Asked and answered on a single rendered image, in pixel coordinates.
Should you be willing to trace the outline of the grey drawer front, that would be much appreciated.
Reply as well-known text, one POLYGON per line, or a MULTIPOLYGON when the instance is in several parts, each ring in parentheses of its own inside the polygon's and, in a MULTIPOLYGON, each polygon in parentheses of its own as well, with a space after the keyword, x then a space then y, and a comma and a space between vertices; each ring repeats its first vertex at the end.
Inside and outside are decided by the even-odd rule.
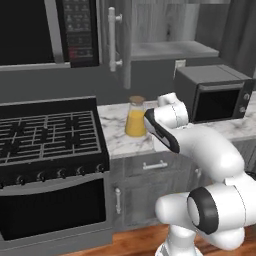
POLYGON ((153 172, 163 171, 178 171, 181 169, 184 162, 184 158, 181 155, 171 152, 158 152, 146 155, 138 155, 134 157, 128 157, 124 160, 124 170, 126 177, 135 177, 139 175, 146 175, 153 172), (157 164, 160 160, 168 163, 166 168, 143 170, 143 163, 148 165, 157 164))

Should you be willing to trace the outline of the black overhead microwave oven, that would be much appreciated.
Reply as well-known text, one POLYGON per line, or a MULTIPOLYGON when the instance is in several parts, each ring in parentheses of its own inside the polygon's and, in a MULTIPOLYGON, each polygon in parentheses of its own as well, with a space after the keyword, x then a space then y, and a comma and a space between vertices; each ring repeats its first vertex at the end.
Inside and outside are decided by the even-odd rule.
POLYGON ((44 0, 0 0, 0 71, 100 63, 96 0, 55 0, 64 62, 54 60, 44 0))

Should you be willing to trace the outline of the grey base cupboard door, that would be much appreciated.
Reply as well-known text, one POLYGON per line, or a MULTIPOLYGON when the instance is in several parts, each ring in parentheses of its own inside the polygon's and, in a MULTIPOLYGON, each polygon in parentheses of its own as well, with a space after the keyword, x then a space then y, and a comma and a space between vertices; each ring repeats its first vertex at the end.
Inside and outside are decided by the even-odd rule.
POLYGON ((155 203, 161 196, 185 192, 188 175, 156 173, 111 180, 113 227, 116 232, 157 225, 155 203), (116 212, 115 188, 121 190, 121 213, 116 212))
POLYGON ((196 177, 195 170, 197 168, 200 168, 200 167, 198 167, 195 163, 193 163, 191 166, 191 171, 190 171, 190 176, 189 176, 189 181, 187 186, 188 191, 192 191, 193 189, 196 189, 198 187, 205 187, 212 184, 212 180, 205 174, 202 168, 201 168, 202 170, 201 177, 199 179, 196 177))

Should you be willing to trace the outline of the glass pitcher with orange juice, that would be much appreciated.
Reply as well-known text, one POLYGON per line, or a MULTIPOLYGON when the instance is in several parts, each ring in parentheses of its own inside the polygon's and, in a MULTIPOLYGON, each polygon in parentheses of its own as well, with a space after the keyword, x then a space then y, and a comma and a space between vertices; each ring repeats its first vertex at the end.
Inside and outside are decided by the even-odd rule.
POLYGON ((131 137, 142 137, 146 134, 144 126, 144 100, 142 96, 131 96, 126 119, 125 133, 131 137))

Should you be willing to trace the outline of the black gas stove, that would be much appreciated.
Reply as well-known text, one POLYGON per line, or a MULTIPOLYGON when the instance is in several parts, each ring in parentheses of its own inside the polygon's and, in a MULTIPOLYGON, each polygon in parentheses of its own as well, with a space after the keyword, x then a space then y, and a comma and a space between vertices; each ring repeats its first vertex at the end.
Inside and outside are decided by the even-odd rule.
MULTIPOLYGON (((0 190, 17 185, 18 176, 23 176, 26 184, 41 182, 37 180, 40 172, 46 180, 63 179, 57 177, 61 168, 66 169, 67 178, 82 176, 76 174, 80 166, 85 175, 96 173, 98 164, 104 164, 102 173, 109 173, 110 189, 109 153, 94 97, 0 104, 0 190)), ((85 238, 75 236, 71 241, 9 250, 3 248, 0 235, 0 256, 59 256, 108 244, 112 233, 113 228, 85 238)))

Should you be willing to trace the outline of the dark grey toaster oven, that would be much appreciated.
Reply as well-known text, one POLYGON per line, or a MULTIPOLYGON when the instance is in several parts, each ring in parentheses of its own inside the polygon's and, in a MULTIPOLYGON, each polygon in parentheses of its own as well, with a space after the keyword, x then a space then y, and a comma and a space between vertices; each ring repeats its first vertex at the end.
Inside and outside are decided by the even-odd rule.
POLYGON ((226 65, 187 66, 176 70, 174 91, 188 111, 191 123, 241 119, 239 108, 249 104, 253 78, 226 65))

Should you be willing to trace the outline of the black glass oven door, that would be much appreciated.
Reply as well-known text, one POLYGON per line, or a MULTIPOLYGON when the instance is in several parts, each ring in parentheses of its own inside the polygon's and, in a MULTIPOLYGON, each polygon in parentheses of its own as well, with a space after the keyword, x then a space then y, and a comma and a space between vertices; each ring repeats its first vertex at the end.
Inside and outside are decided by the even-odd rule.
POLYGON ((92 232, 111 232, 109 180, 61 190, 0 196, 0 235, 6 250, 92 232))

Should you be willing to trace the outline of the grey open wall cupboard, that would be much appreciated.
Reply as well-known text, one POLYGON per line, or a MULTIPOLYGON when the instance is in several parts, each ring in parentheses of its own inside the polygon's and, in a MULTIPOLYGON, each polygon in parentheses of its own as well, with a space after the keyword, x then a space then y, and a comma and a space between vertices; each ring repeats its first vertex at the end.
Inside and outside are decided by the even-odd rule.
POLYGON ((196 41, 199 11, 217 0, 133 0, 133 61, 216 57, 218 51, 196 41))

